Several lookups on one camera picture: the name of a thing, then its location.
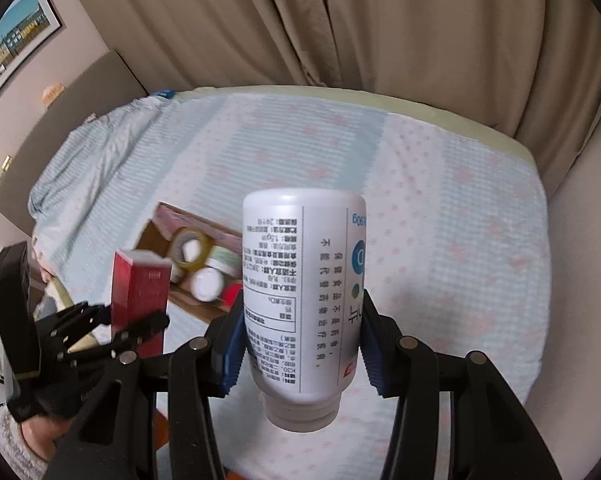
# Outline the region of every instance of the curtain fold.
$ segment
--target curtain fold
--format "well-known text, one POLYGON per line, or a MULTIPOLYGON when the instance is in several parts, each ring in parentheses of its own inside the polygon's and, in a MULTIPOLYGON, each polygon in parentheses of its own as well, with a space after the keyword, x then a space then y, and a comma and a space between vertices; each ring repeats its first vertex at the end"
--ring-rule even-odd
POLYGON ((551 194, 601 106, 589 0, 81 0, 148 91, 301 84, 423 102, 515 137, 551 194))

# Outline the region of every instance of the red box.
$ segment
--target red box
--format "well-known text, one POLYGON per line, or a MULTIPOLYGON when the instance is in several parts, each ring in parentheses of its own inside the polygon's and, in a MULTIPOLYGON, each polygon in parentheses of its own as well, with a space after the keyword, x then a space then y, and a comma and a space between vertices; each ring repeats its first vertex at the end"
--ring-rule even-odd
MULTIPOLYGON (((116 251, 112 279, 112 336, 129 323, 155 311, 167 310, 172 263, 152 251, 116 251)), ((141 357, 163 353, 163 334, 136 349, 141 357)))

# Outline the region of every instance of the headboard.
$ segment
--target headboard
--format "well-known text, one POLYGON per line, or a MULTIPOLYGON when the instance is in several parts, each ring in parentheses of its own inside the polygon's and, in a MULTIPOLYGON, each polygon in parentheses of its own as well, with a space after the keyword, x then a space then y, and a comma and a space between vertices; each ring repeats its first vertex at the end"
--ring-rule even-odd
POLYGON ((31 236, 27 210, 32 186, 69 132, 92 113, 100 116, 147 93, 120 56, 110 51, 87 68, 50 106, 22 143, 0 181, 0 212, 31 236))

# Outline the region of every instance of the open cardboard box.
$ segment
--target open cardboard box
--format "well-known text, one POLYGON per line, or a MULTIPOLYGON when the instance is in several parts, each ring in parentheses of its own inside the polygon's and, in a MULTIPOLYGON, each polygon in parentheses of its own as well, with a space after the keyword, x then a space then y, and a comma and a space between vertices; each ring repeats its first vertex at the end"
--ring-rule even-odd
MULTIPOLYGON (((164 202, 159 203, 154 210, 154 216, 140 235, 136 249, 146 249, 159 256, 167 256, 173 233, 183 226, 201 229, 219 242, 219 245, 224 245, 228 249, 242 254, 242 234, 240 232, 164 202)), ((216 317, 226 314, 231 307, 222 300, 201 303, 189 292, 173 284, 169 291, 169 300, 205 322, 212 322, 216 317)))

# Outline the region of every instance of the blue sky in picture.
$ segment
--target blue sky in picture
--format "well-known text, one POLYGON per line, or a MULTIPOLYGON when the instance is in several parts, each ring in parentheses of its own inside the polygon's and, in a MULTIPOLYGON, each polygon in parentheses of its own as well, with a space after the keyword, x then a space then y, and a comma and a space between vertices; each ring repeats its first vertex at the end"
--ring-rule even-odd
POLYGON ((38 0, 20 0, 0 19, 0 42, 3 36, 38 8, 38 0))

